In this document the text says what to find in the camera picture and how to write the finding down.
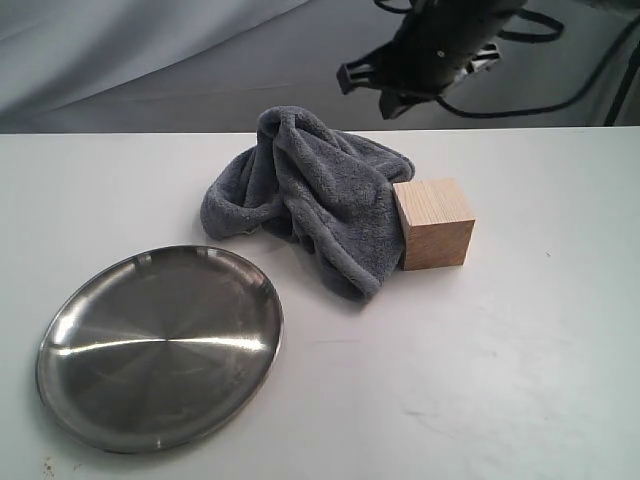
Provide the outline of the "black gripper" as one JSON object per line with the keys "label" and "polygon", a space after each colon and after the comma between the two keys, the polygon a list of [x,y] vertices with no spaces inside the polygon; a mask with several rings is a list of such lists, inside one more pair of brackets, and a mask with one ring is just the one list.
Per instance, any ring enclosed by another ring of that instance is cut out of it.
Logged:
{"label": "black gripper", "polygon": [[340,65],[343,94],[382,90],[383,119],[396,119],[437,95],[518,12],[522,1],[412,1],[393,39]]}

